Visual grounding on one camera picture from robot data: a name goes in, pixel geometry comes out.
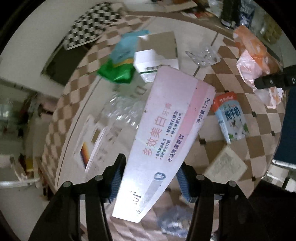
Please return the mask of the pink white toothpaste box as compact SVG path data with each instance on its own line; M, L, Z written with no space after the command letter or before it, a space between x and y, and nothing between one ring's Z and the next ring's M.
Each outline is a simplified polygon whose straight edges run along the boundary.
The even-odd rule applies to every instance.
M112 216L138 223L165 192L191 149L215 88L161 66L144 107Z

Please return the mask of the blue green snack bag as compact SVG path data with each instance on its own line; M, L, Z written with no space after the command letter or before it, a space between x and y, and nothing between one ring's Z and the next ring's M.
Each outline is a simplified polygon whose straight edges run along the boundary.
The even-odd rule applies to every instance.
M140 30L123 34L109 55L107 62L97 70L97 75L115 84L130 84L135 73L133 62L138 46L138 37L149 33L149 30Z

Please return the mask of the checkered tile pattern table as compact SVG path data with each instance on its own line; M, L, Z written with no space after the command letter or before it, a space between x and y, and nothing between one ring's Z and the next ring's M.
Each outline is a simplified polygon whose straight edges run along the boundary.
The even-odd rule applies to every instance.
M213 44L219 63L197 73L165 64L155 82L135 76L130 84L114 84L95 75L125 33L147 28L152 35L167 32L177 43L202 40ZM63 182L84 183L114 163L118 154L135 167L124 185L120 204L132 219L122 220L107 205L114 240L174 240L157 225L157 218L177 203L175 173L182 163L211 177L209 168L223 149L242 160L237 184L250 196L278 146L285 107L267 108L241 77L239 49L231 37L193 23L170 18L125 16L88 51L72 74L49 125L42 166L54 189ZM246 119L246 137L227 144L211 111L213 99L234 92Z

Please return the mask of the black white checkered cushion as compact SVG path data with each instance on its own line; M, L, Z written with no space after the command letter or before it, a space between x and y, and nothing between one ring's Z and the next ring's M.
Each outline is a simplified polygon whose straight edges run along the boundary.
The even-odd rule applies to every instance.
M63 46L66 51L96 41L110 25L121 19L111 3L98 3L74 21Z

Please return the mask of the orange plastic bag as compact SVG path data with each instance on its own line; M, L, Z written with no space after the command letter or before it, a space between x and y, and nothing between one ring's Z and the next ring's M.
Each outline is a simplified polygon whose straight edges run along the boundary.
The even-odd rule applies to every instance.
M234 30L233 39L239 50L236 67L241 78L267 108L275 109L282 100L283 91L277 87L259 89L254 81L256 78L279 72L279 62L269 54L262 41L244 25Z

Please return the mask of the white box orange print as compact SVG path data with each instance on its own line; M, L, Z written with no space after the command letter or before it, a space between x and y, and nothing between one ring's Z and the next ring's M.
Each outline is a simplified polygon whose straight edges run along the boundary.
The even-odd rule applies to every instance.
M82 170L89 172L95 154L101 146L107 127L96 122L94 116L89 115L82 127L74 148L74 159Z

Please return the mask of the crumpled blue white wrapper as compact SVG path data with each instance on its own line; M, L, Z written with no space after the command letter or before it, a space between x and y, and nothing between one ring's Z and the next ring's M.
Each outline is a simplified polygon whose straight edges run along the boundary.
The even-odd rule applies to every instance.
M188 234L193 210L181 206L174 206L158 218L158 226L163 234L185 238Z

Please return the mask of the white cardboard box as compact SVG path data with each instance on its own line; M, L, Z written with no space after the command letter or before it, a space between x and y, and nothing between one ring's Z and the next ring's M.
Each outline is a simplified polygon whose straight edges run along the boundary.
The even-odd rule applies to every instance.
M179 69L177 42L174 32L139 36L133 66L145 83L154 81L161 66Z

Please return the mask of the clear plastic packaging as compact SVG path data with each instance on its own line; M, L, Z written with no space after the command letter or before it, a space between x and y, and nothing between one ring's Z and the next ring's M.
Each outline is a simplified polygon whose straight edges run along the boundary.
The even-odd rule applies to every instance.
M122 130L137 130L144 112L145 101L135 97L114 94L103 106L97 120L106 126Z

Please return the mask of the clear plastic blister tray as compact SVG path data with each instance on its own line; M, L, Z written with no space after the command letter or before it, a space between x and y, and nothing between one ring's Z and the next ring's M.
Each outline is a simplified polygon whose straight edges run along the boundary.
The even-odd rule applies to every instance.
M186 51L185 53L201 68L215 65L221 61L220 55L210 45L201 45L196 51Z

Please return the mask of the blue white milk carton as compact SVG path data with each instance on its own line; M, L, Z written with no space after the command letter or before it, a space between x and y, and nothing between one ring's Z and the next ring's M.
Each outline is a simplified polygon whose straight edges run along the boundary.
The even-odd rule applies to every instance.
M244 113L234 92L226 92L215 97L211 109L228 144L249 134Z

